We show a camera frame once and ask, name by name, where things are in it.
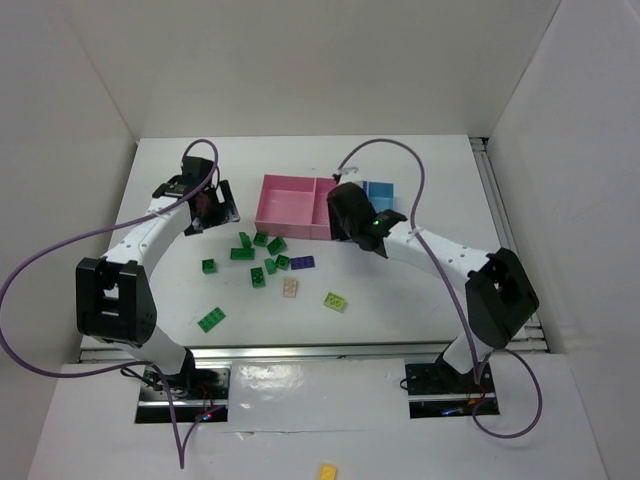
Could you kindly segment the purple lego brick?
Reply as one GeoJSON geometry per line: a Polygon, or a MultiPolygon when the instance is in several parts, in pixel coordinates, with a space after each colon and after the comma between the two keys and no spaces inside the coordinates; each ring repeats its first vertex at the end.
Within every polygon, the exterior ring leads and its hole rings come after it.
{"type": "Polygon", "coordinates": [[[313,256],[293,257],[290,260],[290,268],[292,270],[302,270],[315,267],[315,259],[313,256]]]}

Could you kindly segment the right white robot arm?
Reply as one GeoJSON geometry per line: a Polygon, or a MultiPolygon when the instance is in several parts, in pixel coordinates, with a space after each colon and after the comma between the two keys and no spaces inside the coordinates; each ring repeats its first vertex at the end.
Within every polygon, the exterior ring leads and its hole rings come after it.
{"type": "Polygon", "coordinates": [[[443,281],[464,323],[440,362],[460,375],[475,371],[492,352],[505,348],[539,308],[520,259],[507,248],[494,253],[473,249],[422,229],[393,210],[377,212],[364,189],[352,182],[331,190],[327,204],[336,238],[443,281]]]}

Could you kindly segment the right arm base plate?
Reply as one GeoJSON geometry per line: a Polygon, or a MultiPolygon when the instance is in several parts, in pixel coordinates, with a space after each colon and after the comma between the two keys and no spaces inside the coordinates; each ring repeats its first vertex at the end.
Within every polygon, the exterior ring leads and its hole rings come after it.
{"type": "Polygon", "coordinates": [[[500,413],[489,366],[476,384],[472,372],[460,375],[435,363],[406,364],[399,386],[408,395],[411,419],[470,417],[474,409],[479,416],[500,413]]]}

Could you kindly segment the lime lego brick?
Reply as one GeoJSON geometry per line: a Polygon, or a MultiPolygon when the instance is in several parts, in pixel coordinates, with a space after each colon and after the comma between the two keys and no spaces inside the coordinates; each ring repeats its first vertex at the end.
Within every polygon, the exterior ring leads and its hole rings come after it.
{"type": "Polygon", "coordinates": [[[346,307],[346,300],[340,295],[328,292],[323,301],[323,305],[333,311],[342,313],[346,307]]]}

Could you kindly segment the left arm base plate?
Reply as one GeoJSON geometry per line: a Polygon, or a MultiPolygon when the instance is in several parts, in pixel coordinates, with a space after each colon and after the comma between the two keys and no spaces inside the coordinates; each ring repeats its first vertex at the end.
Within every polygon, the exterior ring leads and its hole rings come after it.
{"type": "MultiPolygon", "coordinates": [[[[171,387],[176,422],[225,423],[228,421],[230,369],[202,369],[190,387],[171,387]]],[[[146,368],[142,375],[135,414],[136,424],[169,424],[171,415],[166,391],[157,372],[146,368]]]]}

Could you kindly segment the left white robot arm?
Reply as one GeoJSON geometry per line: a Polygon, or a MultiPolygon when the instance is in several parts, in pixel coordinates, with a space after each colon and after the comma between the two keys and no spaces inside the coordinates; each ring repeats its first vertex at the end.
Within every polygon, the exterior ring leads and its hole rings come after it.
{"type": "Polygon", "coordinates": [[[156,365],[167,376],[189,376],[195,361],[157,324],[149,281],[180,235],[239,219],[226,180],[220,183],[223,198],[217,198],[213,171],[212,161],[185,156],[181,173],[152,194],[145,220],[100,258],[81,260],[75,271],[78,331],[156,365]]]}

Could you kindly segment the beige lego brick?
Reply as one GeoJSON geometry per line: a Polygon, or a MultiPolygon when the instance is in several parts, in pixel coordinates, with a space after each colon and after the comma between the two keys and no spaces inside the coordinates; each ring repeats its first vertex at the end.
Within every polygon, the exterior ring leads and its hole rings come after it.
{"type": "Polygon", "coordinates": [[[297,295],[298,281],[294,277],[285,277],[283,281],[283,296],[295,298],[297,295]]]}

